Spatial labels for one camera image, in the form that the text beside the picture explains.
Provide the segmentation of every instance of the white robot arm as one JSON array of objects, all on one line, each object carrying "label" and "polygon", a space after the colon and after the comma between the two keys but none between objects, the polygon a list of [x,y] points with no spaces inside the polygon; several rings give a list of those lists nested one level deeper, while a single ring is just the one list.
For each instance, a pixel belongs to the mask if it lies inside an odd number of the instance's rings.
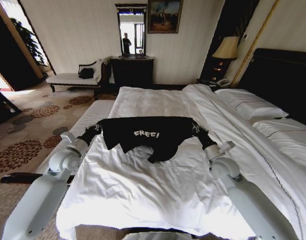
[{"label": "white robot arm", "polygon": [[286,217],[258,186],[245,179],[234,160],[224,157],[235,145],[229,141],[219,147],[202,127],[196,136],[203,145],[212,175],[224,183],[229,198],[256,236],[264,240],[297,240]]},{"label": "white robot arm", "polygon": [[[193,135],[202,143],[212,174],[221,179],[228,195],[255,234],[265,240],[297,240],[292,225],[266,195],[240,173],[235,161],[224,157],[234,145],[226,142],[220,147],[200,126]],[[6,221],[3,240],[31,240],[37,237],[51,220],[67,190],[67,180],[81,161],[93,137],[101,133],[100,122],[86,129],[76,139],[66,134],[71,144],[55,153],[49,169],[29,187]]]},{"label": "white robot arm", "polygon": [[7,219],[2,240],[32,240],[44,230],[67,191],[71,172],[100,133],[101,127],[96,124],[76,139],[70,132],[61,135],[70,144],[50,158],[49,169],[28,188]]}]

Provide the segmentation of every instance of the dresser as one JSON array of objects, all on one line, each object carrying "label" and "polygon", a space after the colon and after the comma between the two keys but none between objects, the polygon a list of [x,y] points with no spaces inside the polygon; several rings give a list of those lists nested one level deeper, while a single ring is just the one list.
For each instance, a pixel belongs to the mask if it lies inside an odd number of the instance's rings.
[{"label": "dresser", "polygon": [[112,57],[110,62],[118,86],[150,88],[153,84],[153,57]]}]

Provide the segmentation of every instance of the framed painting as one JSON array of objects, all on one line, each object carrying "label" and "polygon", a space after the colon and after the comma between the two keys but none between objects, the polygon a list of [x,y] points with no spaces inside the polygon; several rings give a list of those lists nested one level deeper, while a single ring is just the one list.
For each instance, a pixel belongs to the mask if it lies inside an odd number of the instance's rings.
[{"label": "framed painting", "polygon": [[179,32],[183,0],[148,0],[149,34]]}]

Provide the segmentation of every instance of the black bag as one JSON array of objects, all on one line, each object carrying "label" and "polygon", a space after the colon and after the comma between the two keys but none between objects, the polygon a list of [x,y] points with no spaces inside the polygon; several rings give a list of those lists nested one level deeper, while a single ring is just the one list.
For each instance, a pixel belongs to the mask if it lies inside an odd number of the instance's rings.
[{"label": "black bag", "polygon": [[94,74],[93,68],[83,68],[79,73],[78,77],[81,79],[92,79]]}]

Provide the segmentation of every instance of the dark wooden headboard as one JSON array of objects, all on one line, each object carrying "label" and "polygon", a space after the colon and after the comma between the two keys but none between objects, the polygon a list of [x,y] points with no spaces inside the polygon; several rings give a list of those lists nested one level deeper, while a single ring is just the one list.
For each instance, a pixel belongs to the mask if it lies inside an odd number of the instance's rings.
[{"label": "dark wooden headboard", "polygon": [[237,88],[271,102],[306,125],[306,52],[256,49]]}]

